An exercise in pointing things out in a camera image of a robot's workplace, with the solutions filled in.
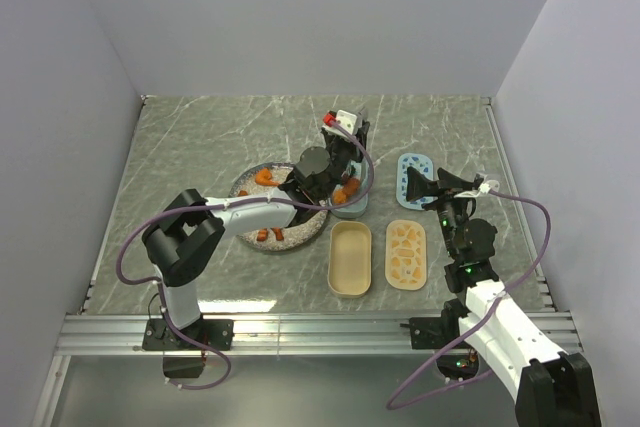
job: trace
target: empty yellow tray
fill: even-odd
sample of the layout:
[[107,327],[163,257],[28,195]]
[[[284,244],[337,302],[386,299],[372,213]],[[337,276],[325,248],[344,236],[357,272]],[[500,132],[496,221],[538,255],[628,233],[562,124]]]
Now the empty yellow tray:
[[396,289],[418,290],[427,281],[427,234],[411,220],[394,220],[387,227],[384,273]]
[[329,288],[339,297],[361,297],[371,286],[371,231],[361,222],[331,229]]

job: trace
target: gray floor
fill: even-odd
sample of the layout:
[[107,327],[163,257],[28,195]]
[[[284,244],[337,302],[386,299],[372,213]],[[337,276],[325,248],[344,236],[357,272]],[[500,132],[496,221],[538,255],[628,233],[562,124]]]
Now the gray floor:
[[[511,396],[492,376],[389,412],[395,388],[425,358],[234,357],[231,377],[200,392],[164,385],[160,358],[75,357],[58,402],[59,427],[515,427]],[[205,371],[198,382],[219,373]],[[401,400],[444,385],[425,372]]]
[[[138,224],[162,211],[182,190],[224,197],[238,175],[265,161],[297,161],[309,146],[323,145],[322,116],[330,109],[365,105],[372,122],[369,150],[376,182],[369,208],[359,220],[373,236],[372,285],[360,299],[339,299],[327,286],[329,231],[284,254],[260,253],[237,239],[220,244],[199,279],[201,308],[209,312],[331,312],[340,310],[440,309],[452,297],[443,266],[449,262],[434,213],[402,208],[395,200],[396,163],[405,152],[429,156],[435,167],[473,178],[482,170],[508,190],[485,107],[477,96],[291,96],[151,97],[141,114],[135,143],[101,259],[89,313],[146,312],[149,285],[128,287],[114,272],[118,248]],[[495,270],[504,280],[530,262],[515,207],[480,199],[478,217],[497,226]],[[391,287],[384,276],[385,231],[392,220],[420,222],[428,239],[428,281],[415,292]],[[125,258],[130,277],[150,275],[141,242]],[[514,293],[525,310],[542,300],[533,279]]]

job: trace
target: gray round plate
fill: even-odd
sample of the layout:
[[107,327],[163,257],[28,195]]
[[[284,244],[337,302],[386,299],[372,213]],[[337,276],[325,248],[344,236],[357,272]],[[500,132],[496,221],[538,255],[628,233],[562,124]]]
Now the gray round plate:
[[[241,190],[246,190],[248,194],[262,194],[271,190],[273,187],[258,185],[254,180],[256,174],[265,167],[271,171],[273,174],[273,180],[276,182],[284,182],[287,175],[289,175],[289,172],[293,170],[293,164],[288,162],[267,162],[265,164],[256,165],[236,179],[231,187],[229,196],[237,197]],[[320,230],[322,230],[322,226],[327,220],[327,214],[328,212],[326,211],[318,212],[311,218],[311,220],[302,225],[283,229],[282,234],[284,235],[284,240],[281,241],[276,240],[276,236],[271,229],[269,229],[269,236],[264,242],[258,242],[256,240],[258,236],[257,230],[238,235],[238,238],[258,250],[281,252],[283,250],[293,249],[311,240],[318,232],[320,232]]]

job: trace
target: gray marble surface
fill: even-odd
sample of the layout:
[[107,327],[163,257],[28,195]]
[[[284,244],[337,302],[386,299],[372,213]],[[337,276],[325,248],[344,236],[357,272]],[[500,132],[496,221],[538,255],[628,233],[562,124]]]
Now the gray marble surface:
[[[331,312],[342,310],[440,309],[452,297],[443,266],[449,262],[433,212],[401,207],[395,199],[398,157],[405,152],[429,156],[465,178],[476,171],[495,174],[507,189],[485,108],[476,96],[255,96],[150,97],[144,107],[123,186],[108,232],[89,304],[93,314],[146,312],[155,288],[118,282],[114,262],[127,234],[162,211],[182,190],[226,197],[238,175],[266,161],[296,161],[312,145],[324,145],[319,133],[330,109],[369,109],[369,151],[375,161],[375,185],[359,220],[372,232],[372,283],[359,299],[340,299],[327,285],[331,216],[309,244],[283,254],[255,251],[238,239],[218,246],[198,283],[201,308],[209,312]],[[530,262],[514,205],[501,199],[478,202],[477,216],[498,228],[495,270],[504,280],[520,275]],[[385,232],[392,220],[420,222],[428,239],[428,281],[414,292],[391,287],[384,275]],[[130,277],[153,273],[140,241],[125,257]],[[514,293],[525,310],[542,300],[534,279]]]

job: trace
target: white wall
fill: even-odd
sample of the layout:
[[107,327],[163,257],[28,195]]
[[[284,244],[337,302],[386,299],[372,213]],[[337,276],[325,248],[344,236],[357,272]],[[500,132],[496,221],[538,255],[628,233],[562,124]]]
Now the white wall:
[[0,0],[0,412],[28,425],[81,305],[140,99],[88,0]]
[[552,213],[545,273],[612,426],[640,418],[639,33],[640,0],[548,0],[497,96],[519,186]]
[[91,0],[140,92],[493,95],[545,0]]

